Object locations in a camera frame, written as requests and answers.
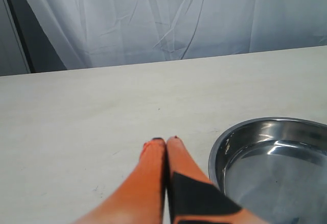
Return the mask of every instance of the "stainless steel bowl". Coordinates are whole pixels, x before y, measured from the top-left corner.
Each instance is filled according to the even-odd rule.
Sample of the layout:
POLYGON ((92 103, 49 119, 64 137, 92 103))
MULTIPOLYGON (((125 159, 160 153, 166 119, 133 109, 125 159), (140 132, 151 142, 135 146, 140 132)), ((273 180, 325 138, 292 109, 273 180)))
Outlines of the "stainless steel bowl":
POLYGON ((327 126, 259 118, 225 131, 209 177, 236 203, 270 223, 327 223, 327 126))

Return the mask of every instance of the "table surface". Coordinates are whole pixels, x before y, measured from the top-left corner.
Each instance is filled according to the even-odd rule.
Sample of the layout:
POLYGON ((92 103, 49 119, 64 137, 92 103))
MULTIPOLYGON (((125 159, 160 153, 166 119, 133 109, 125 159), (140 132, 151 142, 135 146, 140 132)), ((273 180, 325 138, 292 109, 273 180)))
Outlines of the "table surface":
POLYGON ((213 143, 236 123, 327 123, 326 71, 322 46, 1 77, 0 223, 73 221, 152 137, 179 135, 207 173, 213 143))

